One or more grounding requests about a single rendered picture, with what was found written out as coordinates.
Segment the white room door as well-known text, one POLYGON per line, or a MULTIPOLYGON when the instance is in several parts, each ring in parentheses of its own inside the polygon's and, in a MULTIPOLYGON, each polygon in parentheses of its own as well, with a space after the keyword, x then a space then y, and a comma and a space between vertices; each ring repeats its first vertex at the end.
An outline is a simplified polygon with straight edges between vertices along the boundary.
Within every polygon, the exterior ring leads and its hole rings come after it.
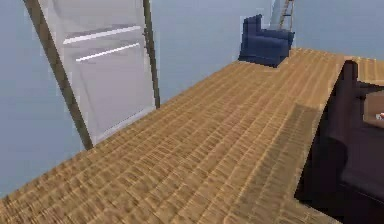
POLYGON ((23 0, 85 149, 160 107, 150 0, 23 0))

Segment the dark brown sofa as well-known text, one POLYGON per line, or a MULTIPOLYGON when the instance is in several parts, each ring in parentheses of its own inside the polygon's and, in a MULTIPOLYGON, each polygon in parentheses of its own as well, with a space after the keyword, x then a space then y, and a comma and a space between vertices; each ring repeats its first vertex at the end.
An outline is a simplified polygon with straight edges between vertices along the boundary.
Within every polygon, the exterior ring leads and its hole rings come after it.
POLYGON ((367 94, 347 60, 323 110, 295 198, 342 224, 384 224, 384 129, 363 121, 367 94))

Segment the brown wooden table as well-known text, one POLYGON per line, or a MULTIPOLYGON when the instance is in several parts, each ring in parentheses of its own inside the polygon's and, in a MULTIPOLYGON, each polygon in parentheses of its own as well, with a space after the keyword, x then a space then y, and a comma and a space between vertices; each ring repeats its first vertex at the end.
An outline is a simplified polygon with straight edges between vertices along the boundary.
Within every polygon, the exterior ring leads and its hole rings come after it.
POLYGON ((384 120, 376 119, 376 114, 379 113, 384 113, 384 90, 366 95, 363 121, 369 125, 384 129, 384 120))

